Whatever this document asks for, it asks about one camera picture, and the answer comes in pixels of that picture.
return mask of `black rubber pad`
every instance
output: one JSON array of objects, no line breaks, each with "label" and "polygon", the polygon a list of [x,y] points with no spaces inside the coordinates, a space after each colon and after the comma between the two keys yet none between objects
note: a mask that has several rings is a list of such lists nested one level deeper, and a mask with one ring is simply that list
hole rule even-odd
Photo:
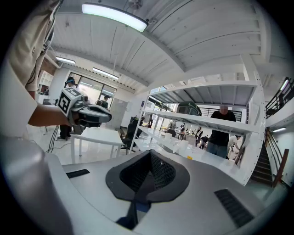
[{"label": "black rubber pad", "polygon": [[81,175],[84,175],[84,174],[88,174],[88,173],[90,173],[90,171],[88,171],[86,169],[83,169],[83,170],[79,170],[79,171],[68,172],[68,173],[66,173],[66,175],[69,178],[73,178],[73,177],[78,177],[78,176],[81,176]]}]

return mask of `white ceiling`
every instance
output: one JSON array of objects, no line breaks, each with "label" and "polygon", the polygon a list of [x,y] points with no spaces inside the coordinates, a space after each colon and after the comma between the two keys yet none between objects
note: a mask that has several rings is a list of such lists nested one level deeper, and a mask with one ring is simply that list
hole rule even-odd
[{"label": "white ceiling", "polygon": [[[113,73],[115,64],[114,75],[119,76],[119,82],[136,92],[170,83],[178,86],[182,80],[244,80],[240,66],[226,73],[212,69],[205,76],[194,71],[208,62],[240,63],[237,56],[243,53],[260,56],[260,24],[251,1],[144,0],[143,7],[136,11],[128,8],[127,0],[101,1],[149,22],[155,19],[157,23],[149,24],[144,33],[81,13],[85,2],[98,3],[64,0],[56,16],[53,49],[90,71],[97,67]],[[273,24],[271,55],[292,59],[280,35]]]}]

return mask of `cable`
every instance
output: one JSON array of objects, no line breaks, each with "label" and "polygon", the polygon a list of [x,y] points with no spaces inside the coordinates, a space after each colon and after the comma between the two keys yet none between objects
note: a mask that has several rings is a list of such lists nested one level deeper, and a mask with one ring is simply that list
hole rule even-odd
[{"label": "cable", "polygon": [[67,143],[67,144],[64,144],[62,147],[60,147],[60,148],[57,148],[57,147],[55,147],[55,148],[53,148],[53,149],[62,149],[65,145],[69,145],[70,143]]},{"label": "cable", "polygon": [[52,151],[53,151],[53,149],[54,149],[54,143],[55,143],[55,138],[56,138],[56,135],[57,135],[57,133],[58,133],[58,127],[57,127],[57,130],[56,130],[56,132],[55,132],[55,135],[54,135],[54,137],[53,137],[52,150],[51,150],[51,152],[50,152],[50,153],[52,153]]},{"label": "cable", "polygon": [[59,128],[59,125],[57,125],[57,126],[55,127],[55,130],[54,130],[54,132],[53,132],[53,134],[52,134],[52,136],[51,136],[51,140],[50,140],[50,143],[49,143],[49,147],[48,147],[48,150],[46,151],[46,152],[48,152],[48,153],[49,153],[49,151],[51,150],[51,148],[54,146],[55,137],[56,137],[56,135],[57,135],[58,128]]}]

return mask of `fluorescent ceiling light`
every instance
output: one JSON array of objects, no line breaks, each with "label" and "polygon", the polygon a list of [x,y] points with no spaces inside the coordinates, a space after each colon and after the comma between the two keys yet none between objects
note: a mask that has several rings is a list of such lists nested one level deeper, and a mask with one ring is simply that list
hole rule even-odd
[{"label": "fluorescent ceiling light", "polygon": [[274,130],[273,132],[279,132],[279,131],[282,131],[282,130],[285,130],[286,128],[280,128],[280,129],[278,129],[278,130]]},{"label": "fluorescent ceiling light", "polygon": [[104,75],[106,75],[106,76],[109,76],[109,77],[111,77],[111,78],[118,79],[117,76],[114,76],[114,75],[112,75],[112,74],[110,74],[110,73],[107,73],[107,72],[105,72],[105,71],[102,71],[102,70],[100,70],[100,69],[98,69],[98,68],[93,68],[93,70],[94,70],[95,72],[102,73],[102,74],[104,74]]},{"label": "fluorescent ceiling light", "polygon": [[184,81],[180,81],[179,83],[186,86],[186,83]]},{"label": "fluorescent ceiling light", "polygon": [[85,85],[88,85],[88,86],[93,86],[91,84],[88,84],[88,83],[84,83],[84,82],[81,82],[82,84],[85,84]]},{"label": "fluorescent ceiling light", "polygon": [[66,59],[66,58],[62,58],[62,57],[58,57],[58,56],[56,56],[56,59],[59,60],[59,61],[64,61],[64,62],[68,62],[68,63],[73,63],[73,64],[75,64],[75,61],[73,61],[73,60],[69,60],[69,59]]},{"label": "fluorescent ceiling light", "polygon": [[85,14],[109,18],[125,25],[128,25],[140,32],[143,32],[148,23],[136,16],[133,16],[120,9],[109,7],[101,4],[84,3],[82,11]]},{"label": "fluorescent ceiling light", "polygon": [[282,85],[282,87],[281,87],[281,89],[280,90],[284,90],[284,88],[285,88],[285,86],[288,84],[288,79],[286,80],[286,81],[284,81],[284,83],[283,83],[283,85]]},{"label": "fluorescent ceiling light", "polygon": [[104,93],[106,93],[106,94],[109,94],[109,95],[114,95],[114,93],[109,92],[109,91],[107,91],[107,90],[103,90],[102,92],[104,92]]}]

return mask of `metal shelf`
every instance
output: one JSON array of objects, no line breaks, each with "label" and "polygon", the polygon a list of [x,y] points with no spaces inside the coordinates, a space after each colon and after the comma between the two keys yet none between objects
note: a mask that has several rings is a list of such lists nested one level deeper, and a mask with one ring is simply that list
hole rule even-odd
[{"label": "metal shelf", "polygon": [[192,101],[198,105],[246,107],[257,87],[251,81],[220,81],[181,86],[149,94],[163,103]]},{"label": "metal shelf", "polygon": [[240,136],[244,136],[251,132],[259,133],[259,128],[256,126],[240,122],[232,122],[211,117],[201,117],[182,113],[150,111],[146,109],[144,109],[143,112],[148,112],[161,118],[171,119],[183,123],[190,123],[221,132],[237,134]]},{"label": "metal shelf", "polygon": [[192,160],[195,160],[197,162],[203,162],[208,165],[214,166],[218,168],[219,170],[221,170],[222,172],[226,173],[228,176],[231,176],[237,182],[242,183],[242,180],[244,177],[244,171],[240,170],[239,167],[236,166],[235,162],[228,161],[225,158],[219,157],[217,155],[214,155],[212,153],[209,153],[205,150],[200,149],[199,147],[195,147],[192,145],[188,145],[186,149],[179,149],[178,147],[181,140],[178,140],[177,138],[173,138],[173,137],[170,140],[165,140],[164,136],[162,136],[161,132],[158,130],[154,130],[154,129],[146,128],[142,126],[139,126],[139,129],[141,129],[144,133],[150,136],[150,138],[148,139],[135,140],[140,150],[145,151],[145,150],[155,149],[161,154],[164,154],[166,151],[154,142],[154,140],[156,140],[157,143],[166,146],[172,151],[176,150],[176,153],[179,154],[180,156],[185,158],[188,158],[189,156],[190,159]]}]

